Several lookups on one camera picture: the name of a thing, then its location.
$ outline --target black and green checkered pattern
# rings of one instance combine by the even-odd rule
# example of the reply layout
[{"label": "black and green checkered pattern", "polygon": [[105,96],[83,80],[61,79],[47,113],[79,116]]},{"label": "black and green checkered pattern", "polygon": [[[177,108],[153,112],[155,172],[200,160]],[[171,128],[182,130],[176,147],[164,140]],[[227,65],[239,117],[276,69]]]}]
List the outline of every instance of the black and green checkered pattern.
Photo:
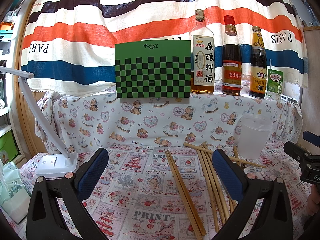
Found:
[{"label": "black and green checkered pattern", "polygon": [[116,59],[118,98],[189,98],[191,57]]}]

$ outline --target desk lamp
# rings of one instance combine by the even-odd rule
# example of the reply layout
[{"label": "desk lamp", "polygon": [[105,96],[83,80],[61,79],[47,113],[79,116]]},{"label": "desk lamp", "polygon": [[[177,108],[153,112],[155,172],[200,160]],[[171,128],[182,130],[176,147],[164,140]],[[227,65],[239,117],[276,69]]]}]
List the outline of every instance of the desk lamp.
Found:
[{"label": "desk lamp", "polygon": [[61,154],[45,155],[41,158],[37,168],[37,177],[43,176],[45,178],[61,178],[68,172],[76,172],[79,164],[79,156],[75,152],[70,152],[65,144],[61,141],[52,127],[49,125],[47,119],[42,114],[39,106],[34,99],[27,78],[34,78],[34,74],[18,69],[12,69],[0,66],[0,71],[19,76],[18,82],[23,92],[23,95],[30,107],[33,115],[40,124],[41,128],[47,134],[50,141],[54,143]]}]

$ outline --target human hand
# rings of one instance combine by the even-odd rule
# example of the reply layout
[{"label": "human hand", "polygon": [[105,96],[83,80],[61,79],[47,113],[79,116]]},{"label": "human hand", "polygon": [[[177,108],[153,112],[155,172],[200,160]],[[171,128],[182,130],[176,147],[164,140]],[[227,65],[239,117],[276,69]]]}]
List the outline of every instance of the human hand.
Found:
[{"label": "human hand", "polygon": [[316,188],[316,185],[311,185],[311,194],[307,200],[307,213],[313,216],[319,211],[320,194]]}]

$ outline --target plastic cup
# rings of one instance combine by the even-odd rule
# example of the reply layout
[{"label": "plastic cup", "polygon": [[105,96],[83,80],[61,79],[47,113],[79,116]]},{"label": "plastic cup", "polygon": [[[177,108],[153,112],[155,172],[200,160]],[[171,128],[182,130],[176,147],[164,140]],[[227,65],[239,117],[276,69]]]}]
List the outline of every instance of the plastic cup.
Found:
[{"label": "plastic cup", "polygon": [[258,159],[272,130],[272,121],[259,115],[241,117],[238,153],[247,159]]}]

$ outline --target gold bottle cap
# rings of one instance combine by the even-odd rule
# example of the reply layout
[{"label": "gold bottle cap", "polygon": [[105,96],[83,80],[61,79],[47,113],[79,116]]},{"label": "gold bottle cap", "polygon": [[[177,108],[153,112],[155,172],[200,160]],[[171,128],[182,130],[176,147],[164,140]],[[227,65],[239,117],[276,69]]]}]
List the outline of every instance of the gold bottle cap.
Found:
[{"label": "gold bottle cap", "polygon": [[258,26],[252,26],[252,30],[254,31],[254,30],[258,30],[259,32],[261,32],[261,29],[260,29],[260,27],[258,27]]},{"label": "gold bottle cap", "polygon": [[195,10],[195,16],[196,16],[196,20],[197,19],[203,19],[204,20],[204,10],[201,10],[201,9]]}]

